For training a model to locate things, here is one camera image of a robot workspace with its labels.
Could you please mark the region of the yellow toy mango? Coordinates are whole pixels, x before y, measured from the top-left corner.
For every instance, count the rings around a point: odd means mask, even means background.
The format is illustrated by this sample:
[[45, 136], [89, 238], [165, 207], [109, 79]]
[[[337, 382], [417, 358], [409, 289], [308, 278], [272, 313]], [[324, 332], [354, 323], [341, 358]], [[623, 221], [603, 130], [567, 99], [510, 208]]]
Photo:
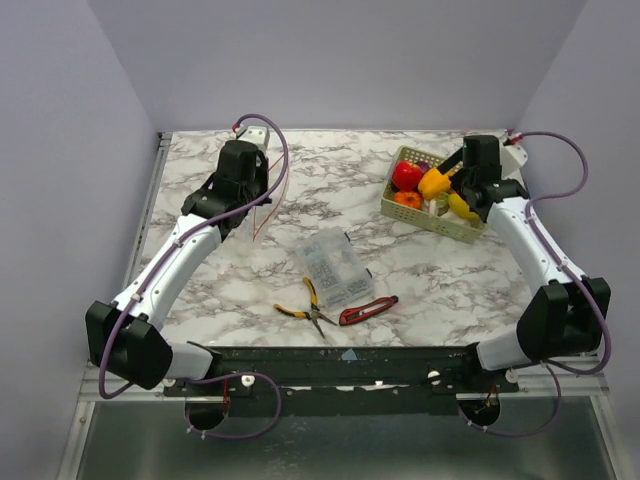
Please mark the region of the yellow toy mango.
[[480, 221], [477, 213], [471, 210], [469, 205], [462, 199], [460, 195], [452, 192], [447, 197], [449, 209], [459, 218], [469, 221]]

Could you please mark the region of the clear zip top bag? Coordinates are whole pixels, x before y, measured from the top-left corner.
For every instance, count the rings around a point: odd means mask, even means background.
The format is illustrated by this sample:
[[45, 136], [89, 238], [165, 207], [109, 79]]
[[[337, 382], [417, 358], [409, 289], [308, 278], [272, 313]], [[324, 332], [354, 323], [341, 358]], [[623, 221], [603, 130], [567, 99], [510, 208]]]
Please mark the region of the clear zip top bag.
[[254, 245], [260, 244], [284, 205], [289, 189], [290, 168], [284, 166], [284, 155], [274, 160], [268, 169], [269, 187], [273, 189], [268, 199], [254, 207], [249, 215], [249, 238]]

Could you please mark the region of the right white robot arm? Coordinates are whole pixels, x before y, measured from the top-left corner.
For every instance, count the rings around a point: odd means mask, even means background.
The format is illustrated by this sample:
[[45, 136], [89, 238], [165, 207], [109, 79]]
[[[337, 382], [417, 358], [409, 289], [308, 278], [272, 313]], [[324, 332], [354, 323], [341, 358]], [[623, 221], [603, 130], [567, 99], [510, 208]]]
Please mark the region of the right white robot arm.
[[591, 278], [561, 250], [535, 211], [536, 199], [515, 179], [502, 176], [500, 155], [507, 142], [492, 135], [469, 135], [448, 158], [457, 167], [453, 190], [509, 248], [532, 293], [532, 299], [508, 332], [472, 346], [460, 379], [480, 392], [496, 380], [496, 371], [559, 357], [603, 351], [594, 375], [608, 364], [611, 335], [606, 314], [611, 289]]

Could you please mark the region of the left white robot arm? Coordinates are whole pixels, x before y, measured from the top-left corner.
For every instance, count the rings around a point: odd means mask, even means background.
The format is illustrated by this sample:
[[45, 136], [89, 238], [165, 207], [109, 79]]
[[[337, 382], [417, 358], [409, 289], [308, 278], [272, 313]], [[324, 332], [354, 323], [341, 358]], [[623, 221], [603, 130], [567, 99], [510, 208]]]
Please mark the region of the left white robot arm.
[[172, 344], [161, 330], [169, 310], [201, 263], [241, 225], [249, 208], [267, 202], [268, 133], [252, 128], [227, 141], [216, 171], [190, 194], [170, 236], [138, 277], [110, 303], [85, 315], [91, 362], [144, 389], [187, 379], [201, 395], [222, 380], [215, 352], [193, 342]]

